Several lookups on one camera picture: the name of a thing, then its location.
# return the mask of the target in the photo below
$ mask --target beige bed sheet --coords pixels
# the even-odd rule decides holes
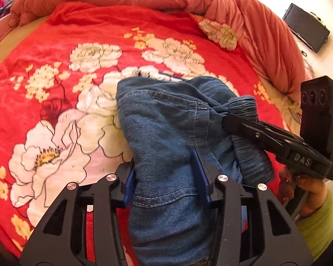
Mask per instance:
[[[30,33],[32,33],[47,17],[39,18],[25,26],[15,28],[0,42],[0,62]],[[296,113],[301,113],[300,105],[294,103],[287,96],[281,94],[269,82],[261,79],[269,98],[273,101],[275,106],[280,110],[283,119],[290,128],[291,132],[296,135],[300,133],[300,124],[296,121],[294,116]]]

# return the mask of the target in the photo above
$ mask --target silver screw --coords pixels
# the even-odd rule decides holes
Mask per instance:
[[[218,180],[220,180],[221,182],[227,182],[228,181],[228,176],[227,175],[219,175],[218,177]]]
[[[260,191],[266,191],[268,189],[268,186],[263,183],[260,183],[260,184],[258,184],[258,189]]]
[[[115,181],[117,179],[117,176],[115,174],[108,174],[106,176],[107,181]]]
[[[77,187],[77,184],[72,182],[67,185],[68,190],[74,190]]]

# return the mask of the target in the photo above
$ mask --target green sleeve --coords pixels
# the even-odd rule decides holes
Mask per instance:
[[[333,194],[328,191],[324,205],[307,218],[300,219],[296,226],[305,237],[316,260],[333,240]]]

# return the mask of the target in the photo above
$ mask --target monitor screen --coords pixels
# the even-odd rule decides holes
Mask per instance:
[[[316,53],[327,40],[329,30],[311,14],[291,4],[283,20],[291,31]]]

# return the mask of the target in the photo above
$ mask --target denim fabric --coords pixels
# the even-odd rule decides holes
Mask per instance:
[[[205,209],[197,197],[190,151],[198,147],[207,162],[238,183],[242,175],[252,185],[271,180],[267,155],[221,126],[230,107],[232,113],[255,120],[254,99],[237,98],[220,80],[205,76],[183,82],[127,78],[118,83],[116,99],[135,160],[129,227],[140,264],[191,265],[202,260],[209,253],[216,212]],[[255,164],[248,159],[253,150]]]

